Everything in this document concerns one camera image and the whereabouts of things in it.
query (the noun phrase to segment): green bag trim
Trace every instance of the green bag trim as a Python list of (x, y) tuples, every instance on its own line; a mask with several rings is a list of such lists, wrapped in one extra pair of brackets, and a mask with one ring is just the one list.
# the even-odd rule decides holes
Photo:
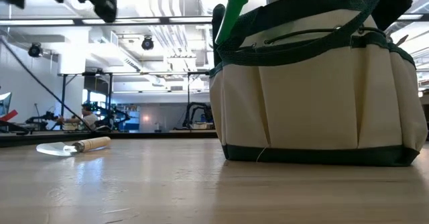
[[(270, 47), (261, 47), (261, 48), (252, 48), (252, 47), (244, 47), (241, 48), (240, 51), (246, 52), (246, 51), (252, 51), (252, 52), (258, 52), (258, 53), (267, 53), (269, 54), (271, 51), (278, 51), (288, 48), (295, 48), (299, 47), (301, 45), (308, 44), (309, 42), (315, 41), (315, 40), (305, 40), (301, 42), (294, 42), (289, 44), (283, 44), (279, 46), (270, 46)], [(365, 34), (364, 36), (352, 36), (351, 40), (337, 42), (337, 44), (331, 48), (344, 48), (344, 47), (351, 47), (351, 48), (366, 48), (367, 45), (377, 45), (380, 48), (387, 49), (390, 52), (396, 52), (398, 53), (404, 60), (407, 60), (410, 64), (412, 64), (415, 67), (414, 59), (401, 48), (397, 47), (395, 44), (388, 43), (386, 38), (379, 33), (376, 32), (370, 32), (368, 34)], [(282, 63), (279, 64), (278, 62), (258, 62), (258, 64), (254, 64), (253, 62), (249, 62), (248, 64), (236, 64), (240, 66), (282, 66), (287, 64), (298, 64), (301, 62), (301, 58), (306, 57), (305, 56), (297, 56), (292, 55), (288, 58), (282, 59)], [(218, 64), (215, 68), (211, 69), (209, 71), (210, 77), (214, 77), (218, 72), (220, 72), (223, 67), (234, 64), (233, 62), (221, 62)]]
[[(351, 36), (371, 15), (379, 0), (280, 0), (265, 7), (260, 7), (240, 16), (233, 29), (232, 36), (218, 47), (223, 62), (233, 64), (259, 64), (271, 62), (283, 64), (284, 58), (294, 56), (296, 62), (313, 58), (338, 44), (350, 41)], [(308, 44), (268, 53), (244, 52), (238, 50), (247, 36), (271, 29), (289, 21), (336, 9), (352, 9), (359, 13), (349, 22)]]
[(409, 166), (419, 151), (404, 146), (352, 150), (292, 150), (222, 146), (225, 158), (250, 162), (287, 162), (297, 164), (338, 164), (354, 166)]

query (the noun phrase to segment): trowel blade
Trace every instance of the trowel blade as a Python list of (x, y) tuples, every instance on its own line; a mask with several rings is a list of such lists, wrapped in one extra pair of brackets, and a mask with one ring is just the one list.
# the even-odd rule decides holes
[(36, 150), (40, 153), (50, 154), (55, 156), (73, 156), (77, 154), (76, 148), (68, 146), (63, 142), (52, 144), (39, 144)]

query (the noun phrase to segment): white wall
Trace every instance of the white wall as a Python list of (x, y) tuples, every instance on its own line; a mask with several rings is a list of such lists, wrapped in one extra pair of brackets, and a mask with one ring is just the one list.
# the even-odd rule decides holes
[[(54, 61), (51, 63), (46, 58), (31, 58), (26, 50), (16, 46), (11, 47), (37, 78), (61, 99), (62, 77), (57, 76), (58, 63)], [(83, 80), (83, 77), (74, 79), (66, 90), (66, 104), (77, 114), (80, 114), (81, 109)], [(30, 117), (37, 116), (34, 103), (38, 104), (41, 115), (47, 110), (55, 110), (55, 114), (60, 113), (61, 105), (19, 65), (4, 45), (0, 45), (0, 86), (0, 94), (12, 92), (9, 111), (18, 112), (18, 116), (14, 117), (12, 122), (21, 123)], [(67, 110), (64, 115), (71, 116)]]
[[(163, 133), (173, 130), (174, 127), (181, 128), (185, 119), (186, 106), (187, 103), (140, 104), (140, 132), (153, 133), (156, 129), (156, 123), (160, 124)], [(203, 113), (203, 110), (197, 110), (194, 120), (199, 120)]]
[[(135, 82), (114, 82), (113, 83), (113, 91), (165, 91), (170, 90), (172, 87), (182, 87), (183, 90), (188, 89), (188, 79), (186, 81), (170, 81), (165, 82), (162, 78), (160, 78), (163, 82), (162, 87), (154, 87), (151, 82), (148, 81), (135, 81)], [(204, 82), (199, 78), (193, 80), (190, 84), (191, 91), (203, 91), (208, 88), (205, 86)]]

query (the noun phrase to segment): thread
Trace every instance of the thread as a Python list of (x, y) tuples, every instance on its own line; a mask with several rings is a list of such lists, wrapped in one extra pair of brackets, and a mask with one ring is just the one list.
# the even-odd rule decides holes
[(257, 159), (256, 159), (256, 162), (259, 160), (259, 158), (261, 157), (262, 153), (263, 153), (267, 148), (268, 148), (268, 146), (266, 146), (266, 147), (261, 151), (261, 153), (258, 155), (258, 157), (257, 157)]

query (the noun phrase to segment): canvas tote bag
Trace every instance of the canvas tote bag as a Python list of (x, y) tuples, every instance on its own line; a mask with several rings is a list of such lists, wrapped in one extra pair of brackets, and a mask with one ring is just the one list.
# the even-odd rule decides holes
[(210, 71), (228, 160), (407, 166), (425, 142), (412, 57), (379, 0), (280, 0), (240, 16)]

